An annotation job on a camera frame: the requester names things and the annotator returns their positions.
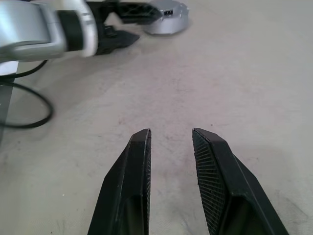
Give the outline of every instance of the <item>cable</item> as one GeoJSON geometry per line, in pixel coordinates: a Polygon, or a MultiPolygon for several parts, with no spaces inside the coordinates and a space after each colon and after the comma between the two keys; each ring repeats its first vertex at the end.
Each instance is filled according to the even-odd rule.
{"type": "Polygon", "coordinates": [[[15,79],[15,78],[25,77],[25,76],[31,75],[31,74],[37,72],[39,69],[41,69],[46,63],[47,63],[47,60],[41,62],[37,67],[35,67],[34,69],[29,70],[27,72],[0,76],[0,85],[5,85],[8,87],[15,87],[15,88],[27,91],[27,92],[33,94],[34,96],[38,97],[44,104],[46,104],[46,106],[48,108],[48,115],[45,118],[43,118],[37,122],[30,123],[30,124],[15,124],[15,123],[6,123],[5,121],[4,122],[0,121],[0,126],[7,127],[7,128],[14,128],[14,129],[30,129],[30,128],[36,128],[36,127],[42,126],[42,125],[46,124],[47,122],[49,122],[53,118],[54,108],[53,108],[53,105],[49,99],[47,99],[46,97],[44,97],[43,95],[39,94],[38,92],[34,91],[33,89],[31,89],[29,87],[8,81],[9,79],[15,79]]]}

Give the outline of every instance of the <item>floor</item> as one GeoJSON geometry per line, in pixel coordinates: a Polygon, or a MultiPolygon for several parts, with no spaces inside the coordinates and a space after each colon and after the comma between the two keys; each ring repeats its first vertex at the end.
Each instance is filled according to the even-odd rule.
{"type": "MultiPolygon", "coordinates": [[[[71,54],[20,79],[57,113],[4,135],[0,234],[86,235],[105,175],[143,128],[152,130],[150,234],[208,234],[193,127],[228,141],[291,235],[313,234],[313,1],[183,2],[185,32],[153,37],[120,25],[140,40],[110,55],[71,54]]],[[[10,120],[44,114],[14,91],[10,120]]]]}

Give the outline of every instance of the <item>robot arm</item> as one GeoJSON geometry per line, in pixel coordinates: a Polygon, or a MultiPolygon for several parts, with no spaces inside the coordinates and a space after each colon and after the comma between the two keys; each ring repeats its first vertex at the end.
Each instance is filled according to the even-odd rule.
{"type": "Polygon", "coordinates": [[[63,0],[63,5],[65,10],[56,11],[46,3],[1,0],[0,63],[53,59],[68,51],[81,51],[83,57],[101,54],[107,43],[121,47],[130,35],[112,33],[112,28],[105,32],[111,12],[125,24],[151,24],[161,17],[156,8],[139,2],[63,0]]]}

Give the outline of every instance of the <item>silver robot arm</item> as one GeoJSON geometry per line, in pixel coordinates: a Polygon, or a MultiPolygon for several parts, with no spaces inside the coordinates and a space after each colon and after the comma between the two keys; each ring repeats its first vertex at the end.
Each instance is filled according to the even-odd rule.
{"type": "Polygon", "coordinates": [[[97,51],[94,16],[84,0],[63,0],[63,11],[49,4],[0,0],[0,63],[40,61],[81,51],[97,51]]]}

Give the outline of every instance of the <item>gray floor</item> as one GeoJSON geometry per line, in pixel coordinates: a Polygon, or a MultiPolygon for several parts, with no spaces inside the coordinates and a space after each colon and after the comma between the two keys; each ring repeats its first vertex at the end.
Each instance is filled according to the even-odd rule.
{"type": "MultiPolygon", "coordinates": [[[[86,235],[104,176],[143,128],[152,130],[150,233],[208,234],[193,127],[228,141],[291,235],[313,234],[313,2],[186,4],[191,24],[179,35],[123,26],[142,34],[132,47],[70,55],[23,80],[54,101],[57,115],[4,136],[0,234],[86,235]]],[[[13,95],[11,120],[44,114],[35,99],[13,95]]]]}

